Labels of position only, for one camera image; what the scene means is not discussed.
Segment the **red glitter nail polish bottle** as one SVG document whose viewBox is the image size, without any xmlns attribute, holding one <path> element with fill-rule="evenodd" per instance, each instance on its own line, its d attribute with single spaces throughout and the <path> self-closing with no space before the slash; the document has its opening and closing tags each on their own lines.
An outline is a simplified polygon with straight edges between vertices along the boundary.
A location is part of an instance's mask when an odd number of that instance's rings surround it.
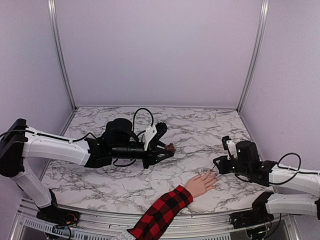
<svg viewBox="0 0 320 240">
<path fill-rule="evenodd" d="M 174 146 L 173 143 L 170 143 L 170 144 L 166 145 L 164 148 L 165 148 L 167 151 L 172 152 L 172 153 L 174 153 L 174 152 L 176 151 L 176 148 L 175 148 L 175 146 Z"/>
</svg>

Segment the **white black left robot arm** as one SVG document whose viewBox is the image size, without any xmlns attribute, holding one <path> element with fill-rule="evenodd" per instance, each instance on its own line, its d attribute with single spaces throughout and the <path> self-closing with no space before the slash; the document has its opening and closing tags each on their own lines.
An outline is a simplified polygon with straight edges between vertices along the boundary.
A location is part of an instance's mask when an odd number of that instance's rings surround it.
<svg viewBox="0 0 320 240">
<path fill-rule="evenodd" d="M 139 137 L 128 119 L 117 118 L 106 124 L 100 137 L 74 139 L 38 131 L 19 118 L 0 136 L 0 174 L 12 179 L 51 222 L 58 223 L 63 211 L 26 158 L 60 160 L 86 168 L 109 166 L 113 159 L 132 159 L 141 160 L 143 168 L 148 169 L 175 154 L 173 144 L 160 140 L 167 129 L 164 122 L 153 123 Z"/>
</svg>

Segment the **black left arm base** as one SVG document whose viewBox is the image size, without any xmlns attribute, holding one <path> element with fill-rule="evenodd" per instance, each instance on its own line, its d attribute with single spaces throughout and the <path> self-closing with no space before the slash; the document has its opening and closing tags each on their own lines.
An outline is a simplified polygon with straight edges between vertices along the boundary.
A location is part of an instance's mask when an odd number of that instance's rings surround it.
<svg viewBox="0 0 320 240">
<path fill-rule="evenodd" d="M 40 220 L 57 224 L 59 226 L 77 227 L 80 213 L 78 211 L 60 208 L 55 194 L 49 189 L 51 203 L 47 207 L 39 208 L 36 217 Z"/>
</svg>

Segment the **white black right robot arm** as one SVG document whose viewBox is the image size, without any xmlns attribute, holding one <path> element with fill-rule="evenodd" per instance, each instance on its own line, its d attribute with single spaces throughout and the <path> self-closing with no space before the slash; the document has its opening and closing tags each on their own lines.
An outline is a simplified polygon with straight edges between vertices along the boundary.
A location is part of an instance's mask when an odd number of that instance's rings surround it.
<svg viewBox="0 0 320 240">
<path fill-rule="evenodd" d="M 246 183 L 265 187 L 283 187 L 299 194 L 263 192 L 253 203 L 247 219 L 258 224 L 267 214 L 307 215 L 320 217 L 320 172 L 293 168 L 281 161 L 261 161 L 257 146 L 249 140 L 234 143 L 229 136 L 222 138 L 227 155 L 213 160 L 221 175 L 234 174 Z"/>
</svg>

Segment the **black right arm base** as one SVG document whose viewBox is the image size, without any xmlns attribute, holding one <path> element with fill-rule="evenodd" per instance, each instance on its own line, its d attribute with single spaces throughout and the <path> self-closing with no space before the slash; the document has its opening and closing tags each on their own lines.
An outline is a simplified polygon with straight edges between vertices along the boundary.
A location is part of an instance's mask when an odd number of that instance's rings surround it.
<svg viewBox="0 0 320 240">
<path fill-rule="evenodd" d="M 274 215 L 267 212 L 266 203 L 274 192 L 265 191 L 261 193 L 252 203 L 250 210 L 234 212 L 229 217 L 229 223 L 234 229 L 255 226 L 274 220 Z"/>
</svg>

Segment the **red black plaid sleeve forearm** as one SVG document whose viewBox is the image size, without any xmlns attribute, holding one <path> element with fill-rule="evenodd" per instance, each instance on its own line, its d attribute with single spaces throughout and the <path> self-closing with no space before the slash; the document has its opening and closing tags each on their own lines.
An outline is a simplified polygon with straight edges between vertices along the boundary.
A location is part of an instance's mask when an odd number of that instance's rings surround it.
<svg viewBox="0 0 320 240">
<path fill-rule="evenodd" d="M 175 216 L 192 202 L 192 195 L 179 185 L 158 198 L 127 232 L 136 240 L 158 240 Z"/>
</svg>

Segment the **person's bare hand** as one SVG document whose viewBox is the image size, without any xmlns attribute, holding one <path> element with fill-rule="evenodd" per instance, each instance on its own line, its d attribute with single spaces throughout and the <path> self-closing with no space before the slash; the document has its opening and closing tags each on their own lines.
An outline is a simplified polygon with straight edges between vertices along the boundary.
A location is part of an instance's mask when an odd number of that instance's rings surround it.
<svg viewBox="0 0 320 240">
<path fill-rule="evenodd" d="M 193 198 L 200 197 L 216 188 L 217 174 L 209 170 L 205 174 L 199 174 L 188 180 L 185 189 Z"/>
</svg>

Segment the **aluminium right rear frame post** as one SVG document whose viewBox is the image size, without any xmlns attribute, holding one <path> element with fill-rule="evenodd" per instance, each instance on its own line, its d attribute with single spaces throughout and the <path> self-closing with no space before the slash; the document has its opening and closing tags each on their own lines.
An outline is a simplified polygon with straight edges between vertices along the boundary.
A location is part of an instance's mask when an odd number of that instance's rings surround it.
<svg viewBox="0 0 320 240">
<path fill-rule="evenodd" d="M 237 105 L 237 109 L 236 109 L 239 115 L 242 114 L 246 99 L 247 99 L 249 91 L 250 91 L 250 86 L 251 86 L 251 83 L 254 78 L 256 65 L 257 65 L 259 54 L 260 54 L 260 51 L 261 51 L 261 48 L 263 45 L 266 24 L 267 24 L 267 19 L 268 19 L 269 7 L 270 7 L 269 0 L 262 0 L 261 1 L 261 8 L 260 8 L 260 14 L 259 14 L 259 19 L 258 19 L 258 25 L 257 25 L 257 31 L 256 31 L 254 45 L 253 45 L 252 55 L 251 55 L 249 67 L 247 70 L 247 74 L 245 77 L 244 85 L 242 88 L 242 92 L 240 95 L 240 99 L 238 101 L 238 105 Z"/>
</svg>

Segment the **aluminium frame post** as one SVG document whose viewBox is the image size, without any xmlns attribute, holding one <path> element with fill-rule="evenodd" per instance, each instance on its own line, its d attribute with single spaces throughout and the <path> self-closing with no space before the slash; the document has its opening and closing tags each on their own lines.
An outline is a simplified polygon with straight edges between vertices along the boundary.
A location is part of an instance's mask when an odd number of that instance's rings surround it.
<svg viewBox="0 0 320 240">
<path fill-rule="evenodd" d="M 61 43 L 60 31 L 59 31 L 59 24 L 58 24 L 58 17 L 56 11 L 56 1 L 55 0 L 48 0 L 48 10 L 49 10 L 49 18 L 50 18 L 50 25 L 52 31 L 52 37 L 54 42 L 54 47 L 57 55 L 57 61 L 60 69 L 60 73 L 62 76 L 63 85 L 65 87 L 67 99 L 69 105 L 73 112 L 77 110 L 77 105 L 75 102 L 75 98 L 72 92 L 68 71 L 66 67 L 66 62 L 64 59 L 63 48 Z"/>
<path fill-rule="evenodd" d="M 247 70 L 247 74 L 245 77 L 244 85 L 242 88 L 242 92 L 240 95 L 240 99 L 238 101 L 238 105 L 237 105 L 237 109 L 236 109 L 239 115 L 242 114 L 246 99 L 247 99 L 249 91 L 250 91 L 250 86 L 251 86 L 251 83 L 254 78 L 256 65 L 257 65 L 259 54 L 260 54 L 260 51 L 261 51 L 261 48 L 263 45 L 266 24 L 267 24 L 267 19 L 268 19 L 269 7 L 270 7 L 269 0 L 262 0 L 261 1 L 261 8 L 260 8 L 260 14 L 259 14 L 259 19 L 258 19 L 258 25 L 257 25 L 257 31 L 256 31 L 254 45 L 253 45 L 252 55 L 251 55 L 249 67 Z"/>
</svg>

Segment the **aluminium left rear frame post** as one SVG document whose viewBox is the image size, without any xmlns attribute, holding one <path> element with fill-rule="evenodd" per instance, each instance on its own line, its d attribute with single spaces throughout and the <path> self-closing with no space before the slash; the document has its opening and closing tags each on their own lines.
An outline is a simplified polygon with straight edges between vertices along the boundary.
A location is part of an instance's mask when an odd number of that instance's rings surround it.
<svg viewBox="0 0 320 240">
<path fill-rule="evenodd" d="M 62 76 L 63 85 L 65 87 L 67 99 L 69 105 L 73 112 L 77 110 L 77 105 L 75 102 L 75 98 L 72 92 L 68 71 L 66 67 L 66 62 L 64 59 L 63 48 L 61 43 L 60 31 L 59 31 L 59 24 L 58 24 L 58 17 L 56 11 L 56 1 L 55 0 L 48 0 L 48 10 L 49 10 L 49 18 L 50 18 L 50 25 L 52 31 L 52 37 L 54 42 L 54 47 L 57 55 L 57 61 L 60 69 L 60 73 Z"/>
</svg>

